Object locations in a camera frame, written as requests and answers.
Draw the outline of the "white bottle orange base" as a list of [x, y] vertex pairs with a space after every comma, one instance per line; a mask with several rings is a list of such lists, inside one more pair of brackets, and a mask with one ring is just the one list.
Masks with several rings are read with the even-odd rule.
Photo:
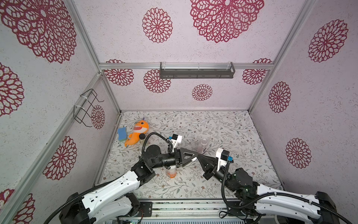
[[175, 165], [166, 167], [166, 174], [169, 178], [173, 179], [177, 175], [177, 168]]

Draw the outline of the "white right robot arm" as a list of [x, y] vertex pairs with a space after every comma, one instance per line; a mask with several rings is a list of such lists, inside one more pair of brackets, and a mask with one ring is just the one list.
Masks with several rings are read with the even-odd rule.
[[204, 178], [216, 178], [221, 183], [221, 196], [227, 208], [247, 216], [276, 215], [306, 224], [338, 224], [337, 208], [328, 194], [296, 194], [259, 184], [242, 168], [233, 174], [228, 166], [232, 157], [197, 156]]

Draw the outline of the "black capped square bottle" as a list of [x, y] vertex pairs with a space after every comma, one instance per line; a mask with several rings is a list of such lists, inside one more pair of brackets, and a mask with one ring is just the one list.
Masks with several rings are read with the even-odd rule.
[[140, 142], [141, 145], [143, 145], [143, 143], [145, 142], [145, 139], [146, 139], [146, 134], [141, 133], [139, 135], [139, 142]]

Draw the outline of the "orange shark plush toy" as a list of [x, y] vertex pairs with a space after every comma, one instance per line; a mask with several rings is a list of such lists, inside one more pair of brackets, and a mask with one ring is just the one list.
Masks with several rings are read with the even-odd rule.
[[144, 119], [140, 120], [134, 125], [132, 134], [130, 134], [128, 139], [125, 141], [125, 147], [137, 144], [140, 140], [140, 134], [146, 134], [148, 130], [148, 123]]

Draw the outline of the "blue green sponge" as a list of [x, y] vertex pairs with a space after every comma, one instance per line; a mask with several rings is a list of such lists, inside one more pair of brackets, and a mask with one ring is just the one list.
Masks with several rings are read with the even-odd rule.
[[118, 141], [126, 141], [127, 140], [127, 131], [126, 127], [121, 127], [117, 130]]

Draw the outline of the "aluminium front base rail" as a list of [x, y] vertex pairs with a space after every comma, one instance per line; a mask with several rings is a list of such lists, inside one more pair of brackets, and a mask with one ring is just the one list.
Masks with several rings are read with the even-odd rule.
[[103, 207], [94, 215], [89, 216], [90, 224], [118, 224], [131, 221], [135, 224], [148, 223], [151, 219], [183, 219], [185, 223], [196, 219], [208, 219], [218, 223], [218, 219], [233, 219], [239, 224], [277, 223], [274, 216], [251, 216], [241, 211], [229, 209], [223, 200], [138, 200], [134, 194], [128, 193], [121, 199]]

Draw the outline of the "grey wall shelf rail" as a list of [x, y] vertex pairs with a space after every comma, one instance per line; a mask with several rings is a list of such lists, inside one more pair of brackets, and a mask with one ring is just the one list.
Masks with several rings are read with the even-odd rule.
[[236, 70], [233, 63], [226, 65], [226, 68], [203, 69], [198, 65], [196, 68], [190, 69], [174, 69], [166, 68], [160, 63], [159, 74], [162, 79], [231, 79], [234, 78]]

